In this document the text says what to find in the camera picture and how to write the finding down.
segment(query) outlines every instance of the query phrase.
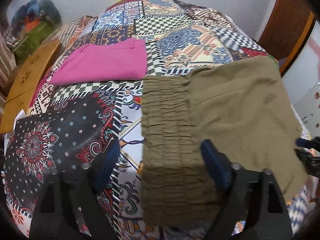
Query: pink garment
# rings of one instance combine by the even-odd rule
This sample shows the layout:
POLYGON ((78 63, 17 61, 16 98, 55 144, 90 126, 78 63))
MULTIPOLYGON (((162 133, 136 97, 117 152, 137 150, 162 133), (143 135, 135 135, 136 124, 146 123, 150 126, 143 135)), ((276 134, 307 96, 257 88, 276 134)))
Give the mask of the pink garment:
POLYGON ((107 46, 76 49, 55 72, 49 84, 61 86, 106 80, 141 80, 147 73, 144 40, 129 38, 107 46))

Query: brown door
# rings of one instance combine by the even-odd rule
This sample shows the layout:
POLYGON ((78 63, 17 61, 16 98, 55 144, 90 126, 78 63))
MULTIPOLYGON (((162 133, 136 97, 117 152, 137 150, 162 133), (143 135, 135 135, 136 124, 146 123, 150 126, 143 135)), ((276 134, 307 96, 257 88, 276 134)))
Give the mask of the brown door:
POLYGON ((305 0, 276 0, 258 43, 276 59, 287 58, 304 32, 309 17, 310 7, 305 0))

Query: black and white checkered pattern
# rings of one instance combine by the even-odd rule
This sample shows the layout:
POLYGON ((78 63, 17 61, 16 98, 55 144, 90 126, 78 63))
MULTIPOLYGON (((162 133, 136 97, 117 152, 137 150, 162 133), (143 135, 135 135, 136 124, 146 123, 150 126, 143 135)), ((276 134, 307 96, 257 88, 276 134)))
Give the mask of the black and white checkered pattern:
POLYGON ((188 15, 170 17, 144 17, 135 20, 135 34, 152 35, 176 29, 190 22, 188 15))
POLYGON ((225 45, 227 48, 233 49, 235 51, 239 51, 240 48, 265 51, 254 40, 250 39, 246 35, 241 35, 226 28, 211 29, 216 33, 222 44, 225 45))
POLYGON ((116 80, 116 81, 105 81, 105 82, 89 82, 89 83, 79 83, 71 84, 66 86, 61 86, 55 91, 55 95, 51 101, 51 104, 57 101, 64 101, 69 98, 77 98, 85 96, 86 94, 95 91, 97 89, 102 89, 105 87, 118 89, 123 87, 137 87, 142 84, 142 81, 127 81, 127 80, 116 80))
POLYGON ((165 72, 164 60, 156 42, 146 43, 147 50, 147 75, 162 76, 165 72))

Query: patchwork bedsheet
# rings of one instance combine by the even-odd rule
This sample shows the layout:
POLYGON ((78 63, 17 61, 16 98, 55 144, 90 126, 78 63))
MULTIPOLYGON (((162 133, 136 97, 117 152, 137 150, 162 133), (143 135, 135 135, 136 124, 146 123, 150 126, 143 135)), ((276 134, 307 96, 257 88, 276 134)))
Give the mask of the patchwork bedsheet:
MULTIPOLYGON (((65 41, 65 50, 52 66, 46 83, 37 95, 31 115, 43 114, 48 107, 55 108, 75 98, 85 98, 93 91, 121 92, 123 95, 117 100, 119 116, 113 117, 116 125, 112 127, 112 134, 120 143, 121 155, 110 177, 109 186, 97 195, 101 208, 119 239, 202 239, 211 223, 162 228, 146 226, 142 220, 140 186, 144 142, 141 135, 143 82, 90 82, 61 87, 47 83, 75 49, 88 43, 109 45, 130 37, 146 41, 148 75, 186 74, 198 67, 216 67, 234 60, 268 54, 221 12, 177 0, 124 0, 107 8, 98 18, 83 17, 56 33, 55 38, 65 41)), ((309 138, 308 131, 300 123, 303 127, 301 136, 309 138)), ((74 124, 74 131, 78 130, 83 129, 74 124)), ((18 179, 19 171, 15 175, 17 178, 13 179, 4 174, 8 207, 19 229, 28 236, 33 208, 31 206, 26 211, 25 199, 22 201, 15 195, 11 179, 18 179)), ((309 195, 308 187, 304 186, 288 203, 294 232, 304 218, 309 195)), ((77 214, 80 231, 89 235, 81 218, 81 207, 77 214)), ((243 223, 239 222, 234 233, 242 228, 243 223)))

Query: wooden edge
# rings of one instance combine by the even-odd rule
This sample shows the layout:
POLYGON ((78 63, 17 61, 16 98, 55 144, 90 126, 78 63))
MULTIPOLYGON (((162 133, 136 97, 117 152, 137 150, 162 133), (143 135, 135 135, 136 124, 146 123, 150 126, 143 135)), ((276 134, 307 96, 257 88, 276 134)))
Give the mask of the wooden edge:
POLYGON ((263 30, 263 33, 261 34, 261 37, 260 37, 259 41, 262 41, 262 39, 263 39, 264 36, 266 35, 268 29, 270 28, 271 23, 272 23, 272 19, 275 17, 276 10, 277 10, 277 8, 278 8, 279 3, 280 3, 280 0, 276 0, 275 6, 273 7, 273 10, 272 10, 272 12, 271 12, 271 14, 270 14, 270 18, 269 18, 269 20, 268 20, 268 22, 267 22, 266 27, 265 27, 264 30, 263 30))
POLYGON ((313 27, 315 26, 316 18, 312 12, 309 14, 309 18, 307 20, 307 23, 302 31, 302 34, 300 35, 300 38, 298 39, 296 45, 293 47, 292 51, 290 52, 289 56, 287 57, 286 61, 281 65, 279 71, 281 76, 283 76, 287 70, 290 68, 292 63, 295 61, 295 59, 298 57, 299 53, 303 49, 304 45, 307 43, 308 38, 313 30, 313 27))

